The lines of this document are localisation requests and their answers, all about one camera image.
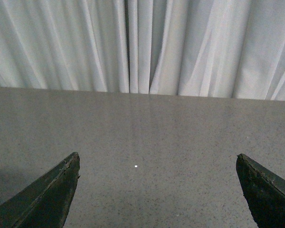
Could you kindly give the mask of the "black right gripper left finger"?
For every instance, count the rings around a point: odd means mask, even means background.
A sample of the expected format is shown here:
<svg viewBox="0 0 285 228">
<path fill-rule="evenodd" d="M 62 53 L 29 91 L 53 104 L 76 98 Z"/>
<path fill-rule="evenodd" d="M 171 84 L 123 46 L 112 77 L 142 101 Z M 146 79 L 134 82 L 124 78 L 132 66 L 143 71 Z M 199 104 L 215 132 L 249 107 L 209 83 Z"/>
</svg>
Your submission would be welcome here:
<svg viewBox="0 0 285 228">
<path fill-rule="evenodd" d="M 0 228 L 61 228 L 76 191 L 80 157 L 71 153 L 0 205 Z"/>
</svg>

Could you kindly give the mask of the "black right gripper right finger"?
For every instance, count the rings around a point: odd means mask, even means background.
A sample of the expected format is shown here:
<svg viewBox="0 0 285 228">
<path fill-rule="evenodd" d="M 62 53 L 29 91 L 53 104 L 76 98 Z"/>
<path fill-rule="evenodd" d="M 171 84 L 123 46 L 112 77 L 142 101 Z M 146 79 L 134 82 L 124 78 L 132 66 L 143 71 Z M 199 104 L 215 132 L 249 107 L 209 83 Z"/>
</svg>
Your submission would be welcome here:
<svg viewBox="0 0 285 228">
<path fill-rule="evenodd" d="M 259 228 L 285 228 L 285 180 L 240 154 L 236 171 L 251 215 Z"/>
</svg>

